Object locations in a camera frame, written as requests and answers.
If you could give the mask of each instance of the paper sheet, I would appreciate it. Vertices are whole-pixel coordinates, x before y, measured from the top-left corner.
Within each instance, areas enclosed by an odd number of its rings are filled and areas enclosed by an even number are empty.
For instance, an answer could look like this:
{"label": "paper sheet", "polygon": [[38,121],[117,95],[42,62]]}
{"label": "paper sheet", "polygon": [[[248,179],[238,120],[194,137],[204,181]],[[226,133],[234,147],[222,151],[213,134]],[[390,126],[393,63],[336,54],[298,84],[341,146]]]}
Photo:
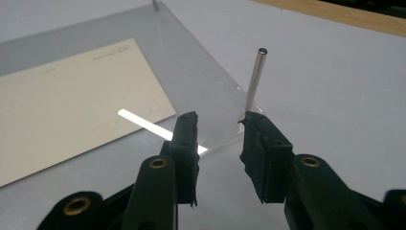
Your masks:
{"label": "paper sheet", "polygon": [[134,39],[0,77],[0,186],[175,114]]}

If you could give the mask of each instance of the white table surface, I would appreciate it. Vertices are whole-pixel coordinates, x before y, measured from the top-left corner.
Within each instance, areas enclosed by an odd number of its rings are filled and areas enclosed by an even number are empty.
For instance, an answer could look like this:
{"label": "white table surface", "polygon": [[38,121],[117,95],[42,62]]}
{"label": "white table surface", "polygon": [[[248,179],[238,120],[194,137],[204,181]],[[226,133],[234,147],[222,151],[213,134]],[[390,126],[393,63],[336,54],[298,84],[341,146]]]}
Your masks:
{"label": "white table surface", "polygon": [[[0,42],[145,3],[149,1],[1,0]],[[349,187],[378,200],[389,189],[406,188],[406,38],[251,1],[164,3],[243,89],[248,89],[258,48],[268,50],[256,102],[295,153],[324,158]],[[182,215],[195,221],[184,220],[181,229],[287,229],[281,205],[260,205],[256,199],[237,158],[240,150],[237,140],[219,151],[219,162],[232,162],[224,172],[211,160],[214,155],[205,159],[199,206],[193,212],[180,209],[181,221]],[[230,154],[235,161],[227,158]],[[231,170],[238,171],[233,176],[241,181],[229,178]],[[224,174],[208,179],[213,172]],[[215,187],[220,184],[229,186],[225,190],[230,193],[239,190],[222,199],[224,190]],[[1,195],[0,189],[0,200],[19,199]],[[241,201],[245,197],[249,204]],[[244,212],[245,206],[258,212]],[[0,203],[1,228],[36,228],[38,215],[19,213],[3,210]],[[223,223],[204,219],[214,214],[222,215]]]}

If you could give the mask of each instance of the black plastic part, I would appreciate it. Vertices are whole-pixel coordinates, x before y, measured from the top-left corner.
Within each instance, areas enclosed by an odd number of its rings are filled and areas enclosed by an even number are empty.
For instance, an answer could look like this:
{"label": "black plastic part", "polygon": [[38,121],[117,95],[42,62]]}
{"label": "black plastic part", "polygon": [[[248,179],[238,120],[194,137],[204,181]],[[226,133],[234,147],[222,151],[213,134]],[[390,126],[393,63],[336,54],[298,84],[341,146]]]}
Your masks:
{"label": "black plastic part", "polygon": [[175,163],[168,156],[143,162],[128,202],[122,230],[177,229]]}
{"label": "black plastic part", "polygon": [[391,229],[406,229],[406,190],[391,190],[382,204],[385,223]]}
{"label": "black plastic part", "polygon": [[197,153],[197,114],[189,112],[177,121],[170,142],[165,142],[160,155],[170,156],[176,162],[177,202],[197,205],[196,182],[199,173]]}
{"label": "black plastic part", "polygon": [[251,177],[261,202],[283,203],[288,170],[294,156],[292,144],[265,116],[246,112],[244,147],[239,157]]}
{"label": "black plastic part", "polygon": [[94,192],[78,192],[58,202],[41,222],[38,230],[98,229],[95,221],[102,207],[102,197]]}
{"label": "black plastic part", "polygon": [[[385,229],[323,159],[307,154],[295,156],[290,176],[311,218],[312,229]],[[300,206],[295,200],[295,196],[287,197],[289,208]]]}

